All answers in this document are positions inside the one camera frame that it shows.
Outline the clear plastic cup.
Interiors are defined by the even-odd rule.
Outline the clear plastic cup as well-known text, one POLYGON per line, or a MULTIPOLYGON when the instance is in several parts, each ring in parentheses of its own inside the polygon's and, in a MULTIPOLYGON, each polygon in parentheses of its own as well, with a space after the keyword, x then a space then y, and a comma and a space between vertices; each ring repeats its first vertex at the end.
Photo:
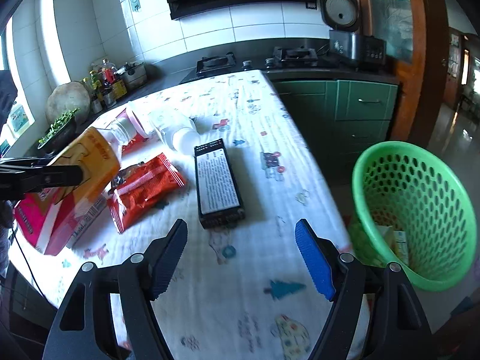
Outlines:
POLYGON ((194 156, 200 135, 191 118, 174 111, 152 111, 149 117, 163 144, 182 155, 194 156))

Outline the bowl of green vegetables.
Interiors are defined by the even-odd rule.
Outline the bowl of green vegetables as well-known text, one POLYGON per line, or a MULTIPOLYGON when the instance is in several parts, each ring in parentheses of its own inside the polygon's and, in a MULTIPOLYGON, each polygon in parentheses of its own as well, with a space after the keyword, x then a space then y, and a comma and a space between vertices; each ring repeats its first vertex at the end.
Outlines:
POLYGON ((37 149, 46 154, 54 155, 64 149, 75 137, 77 130, 76 113, 79 108, 64 111, 50 126, 38 141, 37 149))

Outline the open rice cooker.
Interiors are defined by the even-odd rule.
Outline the open rice cooker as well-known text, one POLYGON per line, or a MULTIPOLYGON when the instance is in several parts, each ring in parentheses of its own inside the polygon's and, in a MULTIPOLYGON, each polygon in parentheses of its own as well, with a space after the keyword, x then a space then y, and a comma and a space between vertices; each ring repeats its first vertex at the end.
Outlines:
POLYGON ((320 0, 320 13, 329 30, 329 52, 351 65, 359 63, 360 11, 357 0, 320 0))

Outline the black appliance beside cooker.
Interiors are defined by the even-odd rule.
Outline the black appliance beside cooker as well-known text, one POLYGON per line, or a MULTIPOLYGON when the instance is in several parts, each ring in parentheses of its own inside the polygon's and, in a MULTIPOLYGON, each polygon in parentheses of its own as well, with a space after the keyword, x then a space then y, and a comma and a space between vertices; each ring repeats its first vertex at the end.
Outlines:
POLYGON ((377 63, 383 65, 386 60, 386 42, 373 36, 364 36, 362 38, 362 58, 367 63, 377 63))

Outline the wooden door frame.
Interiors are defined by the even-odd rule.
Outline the wooden door frame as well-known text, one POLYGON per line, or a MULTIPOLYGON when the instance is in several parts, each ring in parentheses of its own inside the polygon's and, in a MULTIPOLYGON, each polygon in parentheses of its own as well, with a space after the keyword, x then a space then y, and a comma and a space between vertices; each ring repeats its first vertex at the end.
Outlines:
POLYGON ((443 101, 448 61, 444 0, 358 0, 360 33, 386 43, 385 69, 400 82, 388 136, 427 147, 443 101))

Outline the round beige melon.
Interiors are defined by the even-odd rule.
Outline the round beige melon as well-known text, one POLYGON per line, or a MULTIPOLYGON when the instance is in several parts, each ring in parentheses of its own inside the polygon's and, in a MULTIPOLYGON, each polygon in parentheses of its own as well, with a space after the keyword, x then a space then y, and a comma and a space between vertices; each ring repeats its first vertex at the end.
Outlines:
POLYGON ((82 125, 88 119, 90 112, 90 97, 82 83, 72 81, 57 86, 46 101, 46 120, 52 124, 65 111, 75 113, 77 125, 82 125))

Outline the green kitchen cabinet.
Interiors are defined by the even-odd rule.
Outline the green kitchen cabinet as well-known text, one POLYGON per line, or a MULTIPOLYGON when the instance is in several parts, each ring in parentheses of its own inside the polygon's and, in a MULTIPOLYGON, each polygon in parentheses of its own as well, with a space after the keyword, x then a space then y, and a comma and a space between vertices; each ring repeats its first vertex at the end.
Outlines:
POLYGON ((363 80, 272 83, 327 181, 349 180, 360 154, 385 141, 397 85, 363 80))

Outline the green perforated trash basket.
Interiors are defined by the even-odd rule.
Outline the green perforated trash basket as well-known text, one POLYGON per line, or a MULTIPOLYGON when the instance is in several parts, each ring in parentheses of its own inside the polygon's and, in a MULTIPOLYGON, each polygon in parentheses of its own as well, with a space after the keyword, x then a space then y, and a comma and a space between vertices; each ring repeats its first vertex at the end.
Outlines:
POLYGON ((431 152, 402 141, 372 145, 355 163, 352 196, 347 230, 364 264, 397 262, 414 286, 431 292, 454 287, 470 270, 478 234, 473 205, 431 152), (408 265, 392 250, 394 230, 407 233, 408 265))

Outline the white blue milk carton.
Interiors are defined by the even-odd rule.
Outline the white blue milk carton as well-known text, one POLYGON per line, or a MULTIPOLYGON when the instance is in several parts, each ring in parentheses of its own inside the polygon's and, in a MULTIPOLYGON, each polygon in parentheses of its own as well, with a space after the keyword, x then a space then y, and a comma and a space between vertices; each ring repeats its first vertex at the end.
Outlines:
POLYGON ((405 264, 409 264, 407 233, 401 230, 393 231, 392 250, 394 254, 405 264))

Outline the orange pink drink carton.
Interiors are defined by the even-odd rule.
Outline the orange pink drink carton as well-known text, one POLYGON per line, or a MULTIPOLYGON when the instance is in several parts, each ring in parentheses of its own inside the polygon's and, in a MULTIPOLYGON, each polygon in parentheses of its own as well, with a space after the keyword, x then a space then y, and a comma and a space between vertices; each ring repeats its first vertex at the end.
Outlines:
POLYGON ((45 188, 17 203, 14 217, 26 241, 42 254, 56 255, 68 243, 78 223, 97 202, 120 170, 125 131, 114 125, 88 127, 50 163, 77 165, 83 171, 78 186, 45 188))

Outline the black gas stove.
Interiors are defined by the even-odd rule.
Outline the black gas stove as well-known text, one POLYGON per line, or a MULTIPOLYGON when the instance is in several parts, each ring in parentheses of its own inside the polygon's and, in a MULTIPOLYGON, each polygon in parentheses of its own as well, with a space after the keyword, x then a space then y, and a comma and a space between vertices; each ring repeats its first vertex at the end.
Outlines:
POLYGON ((196 77, 210 77, 233 71, 278 68, 312 68, 319 63, 317 52, 312 48, 282 48, 276 46, 268 57, 237 59, 233 52, 225 55, 202 57, 196 65, 196 77))

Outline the steel pot on counter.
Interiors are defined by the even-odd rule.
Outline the steel pot on counter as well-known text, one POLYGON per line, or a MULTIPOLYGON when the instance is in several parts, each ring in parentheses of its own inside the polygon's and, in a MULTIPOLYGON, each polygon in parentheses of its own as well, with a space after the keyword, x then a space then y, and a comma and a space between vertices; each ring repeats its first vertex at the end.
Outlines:
POLYGON ((143 62, 126 63, 117 69, 116 74, 124 82, 128 91, 133 91, 148 81, 143 62))

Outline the black rectangular box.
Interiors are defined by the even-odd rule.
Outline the black rectangular box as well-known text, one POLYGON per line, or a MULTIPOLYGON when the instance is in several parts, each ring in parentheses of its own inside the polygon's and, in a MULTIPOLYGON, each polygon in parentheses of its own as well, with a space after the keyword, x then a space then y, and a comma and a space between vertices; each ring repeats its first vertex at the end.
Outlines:
POLYGON ((194 148, 199 222, 217 228, 246 218, 239 186, 223 139, 194 148))

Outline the condiment bottles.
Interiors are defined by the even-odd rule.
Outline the condiment bottles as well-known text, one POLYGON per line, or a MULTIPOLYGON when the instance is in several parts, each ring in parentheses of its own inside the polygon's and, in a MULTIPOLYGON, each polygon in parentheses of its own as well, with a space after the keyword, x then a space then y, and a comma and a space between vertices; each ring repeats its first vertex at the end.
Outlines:
POLYGON ((81 82, 89 94, 90 111, 94 115, 114 107, 127 94, 124 81, 108 58, 92 63, 89 75, 81 82))

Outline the red snack wrapper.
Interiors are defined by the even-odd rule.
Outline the red snack wrapper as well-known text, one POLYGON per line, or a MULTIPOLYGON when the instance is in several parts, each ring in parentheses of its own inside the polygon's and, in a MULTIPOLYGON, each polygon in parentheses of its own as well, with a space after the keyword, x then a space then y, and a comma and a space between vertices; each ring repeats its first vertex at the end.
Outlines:
POLYGON ((108 192, 106 204, 118 233, 124 233, 168 194, 185 186, 183 175, 161 153, 129 166, 108 192))

